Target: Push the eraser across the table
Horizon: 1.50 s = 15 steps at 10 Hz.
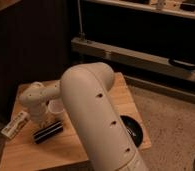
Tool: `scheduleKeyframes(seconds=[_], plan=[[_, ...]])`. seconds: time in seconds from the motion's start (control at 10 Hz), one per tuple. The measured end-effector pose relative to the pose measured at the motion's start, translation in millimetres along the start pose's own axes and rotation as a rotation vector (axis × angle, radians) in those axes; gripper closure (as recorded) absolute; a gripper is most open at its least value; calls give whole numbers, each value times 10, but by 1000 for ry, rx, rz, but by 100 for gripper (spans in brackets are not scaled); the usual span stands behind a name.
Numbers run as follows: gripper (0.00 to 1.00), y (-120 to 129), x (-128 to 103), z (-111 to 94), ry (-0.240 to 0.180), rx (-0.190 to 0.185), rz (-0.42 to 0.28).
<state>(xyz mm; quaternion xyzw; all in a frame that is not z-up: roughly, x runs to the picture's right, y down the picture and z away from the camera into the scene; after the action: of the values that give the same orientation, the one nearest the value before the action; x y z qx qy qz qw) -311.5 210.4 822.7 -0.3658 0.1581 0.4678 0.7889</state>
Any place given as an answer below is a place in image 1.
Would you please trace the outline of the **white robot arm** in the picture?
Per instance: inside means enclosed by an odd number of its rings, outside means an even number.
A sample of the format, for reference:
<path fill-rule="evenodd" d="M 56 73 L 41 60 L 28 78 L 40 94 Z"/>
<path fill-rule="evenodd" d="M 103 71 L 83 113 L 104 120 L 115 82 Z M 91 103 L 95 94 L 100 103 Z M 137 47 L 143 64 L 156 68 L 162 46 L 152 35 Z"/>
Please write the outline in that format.
<path fill-rule="evenodd" d="M 19 99 L 32 115 L 43 114 L 45 102 L 61 99 L 95 171 L 148 171 L 108 94 L 114 80 L 105 63 L 79 64 L 54 84 L 31 84 Z"/>

